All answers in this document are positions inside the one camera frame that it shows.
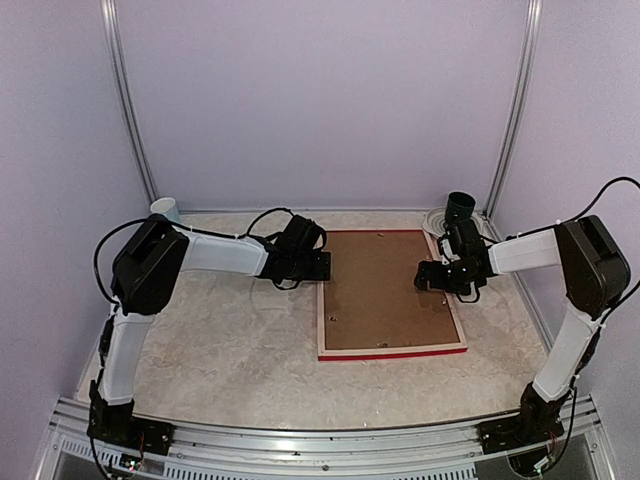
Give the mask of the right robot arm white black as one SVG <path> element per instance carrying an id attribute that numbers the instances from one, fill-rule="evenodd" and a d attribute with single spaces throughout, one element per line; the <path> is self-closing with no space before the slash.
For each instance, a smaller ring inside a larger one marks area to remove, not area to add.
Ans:
<path id="1" fill-rule="evenodd" d="M 593 356 L 606 315 L 622 302 L 631 281 L 629 264 L 608 229 L 589 215 L 489 245 L 474 221 L 465 219 L 447 226 L 438 250 L 439 259 L 419 263 L 416 289 L 478 295 L 492 277 L 561 268 L 567 305 L 545 364 L 525 387 L 516 415 L 478 427 L 486 452 L 561 436 L 560 410 Z"/>

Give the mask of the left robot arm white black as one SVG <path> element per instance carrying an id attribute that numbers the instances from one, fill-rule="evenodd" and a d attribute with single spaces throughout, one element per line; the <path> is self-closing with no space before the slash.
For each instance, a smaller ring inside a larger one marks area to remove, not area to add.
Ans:
<path id="1" fill-rule="evenodd" d="M 90 425 L 121 445 L 133 443 L 137 366 L 148 329 L 172 299 L 183 271 L 232 273 L 268 280 L 280 291 L 330 277 L 327 232 L 291 214 L 283 230 L 259 236 L 224 234 L 171 221 L 162 214 L 131 221 L 136 231 L 112 263 L 110 285 L 99 288 L 111 305 L 99 344 L 100 371 L 90 387 Z"/>

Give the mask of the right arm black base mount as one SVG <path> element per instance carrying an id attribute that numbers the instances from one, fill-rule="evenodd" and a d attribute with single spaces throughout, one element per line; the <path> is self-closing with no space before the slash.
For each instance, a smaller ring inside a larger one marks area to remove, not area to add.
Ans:
<path id="1" fill-rule="evenodd" d="M 560 421 L 525 426 L 519 415 L 481 422 L 477 426 L 485 455 L 517 449 L 561 437 L 565 430 Z"/>

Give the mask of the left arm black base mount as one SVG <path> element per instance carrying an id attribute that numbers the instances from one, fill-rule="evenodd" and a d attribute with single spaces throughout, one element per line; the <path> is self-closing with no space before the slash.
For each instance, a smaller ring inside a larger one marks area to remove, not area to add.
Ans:
<path id="1" fill-rule="evenodd" d="M 100 425 L 91 420 L 90 438 L 131 450 L 167 456 L 176 427 L 168 422 L 131 417 L 115 426 Z"/>

